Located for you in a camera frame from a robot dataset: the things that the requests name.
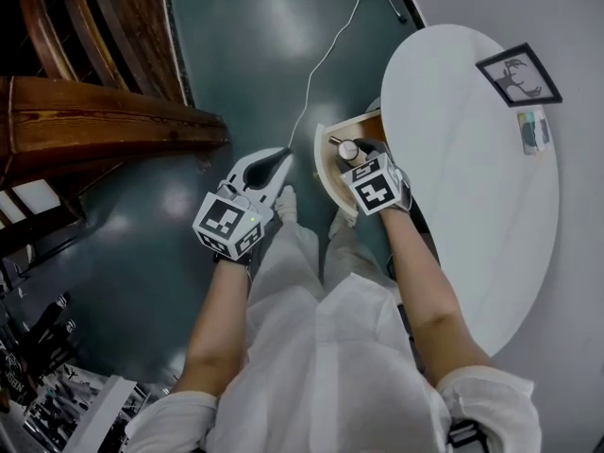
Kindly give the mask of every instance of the white sleeve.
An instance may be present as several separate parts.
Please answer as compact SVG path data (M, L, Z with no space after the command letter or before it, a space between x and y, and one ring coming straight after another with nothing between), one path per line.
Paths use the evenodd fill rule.
M205 449L216 416L210 394L170 394L139 413L126 427L126 453L191 453Z
M539 453L541 427L530 401L533 383L491 367L463 367L437 386L453 421L482 425L491 453Z

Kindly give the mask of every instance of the framed picture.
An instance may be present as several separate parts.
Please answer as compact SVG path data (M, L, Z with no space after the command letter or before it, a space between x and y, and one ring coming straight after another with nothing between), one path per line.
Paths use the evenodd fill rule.
M476 66L510 108L562 102L554 81L527 43Z

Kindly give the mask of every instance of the white shirt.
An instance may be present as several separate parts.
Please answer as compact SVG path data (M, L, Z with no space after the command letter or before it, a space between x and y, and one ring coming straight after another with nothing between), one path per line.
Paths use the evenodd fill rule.
M315 296L291 287L251 306L248 362L222 397L163 398L128 426L127 452L436 453L453 451L447 433L464 418L492 452L540 451L532 383L469 367L434 389L391 293L351 275Z

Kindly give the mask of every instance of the foot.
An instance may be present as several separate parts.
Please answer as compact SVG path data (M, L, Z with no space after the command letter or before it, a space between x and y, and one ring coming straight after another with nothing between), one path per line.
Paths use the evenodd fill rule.
M357 224L357 217L350 216L344 212L341 208L338 209L336 217L333 219L331 226L329 227L329 239L331 240L342 227L354 228Z
M298 208L296 205L294 187L287 185L275 202L275 211L283 223L298 222Z

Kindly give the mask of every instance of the sticker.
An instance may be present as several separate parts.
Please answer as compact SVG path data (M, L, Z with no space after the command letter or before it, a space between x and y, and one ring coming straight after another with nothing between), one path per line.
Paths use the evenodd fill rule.
M369 211L378 208L384 203L393 201L395 198L388 186L388 181L386 181L383 175L377 175L373 179L362 183L356 187L356 191Z
M399 188L400 187L400 178L396 174L396 169L394 168L393 164L390 161L388 161L388 174L390 175L390 178L392 179L396 188Z
M241 221L244 212L221 200L212 203L203 217L200 227L228 240Z
M375 171L379 170L378 158L374 158L371 161L367 161L365 164L362 164L358 168L352 170L352 180L359 181L359 179L366 177L367 175L371 175Z
M244 254L260 238L261 238L260 224L257 224L256 226L254 226L254 229L252 231L250 231L249 233L247 233L247 235L245 235L237 243L235 243L235 250L237 250L237 254L238 255Z
M219 253L228 255L227 246L224 245L223 243L220 243L220 242L214 240L212 237L208 237L208 236L204 235L203 233L199 233L199 238L206 246L208 246L215 252L219 252Z

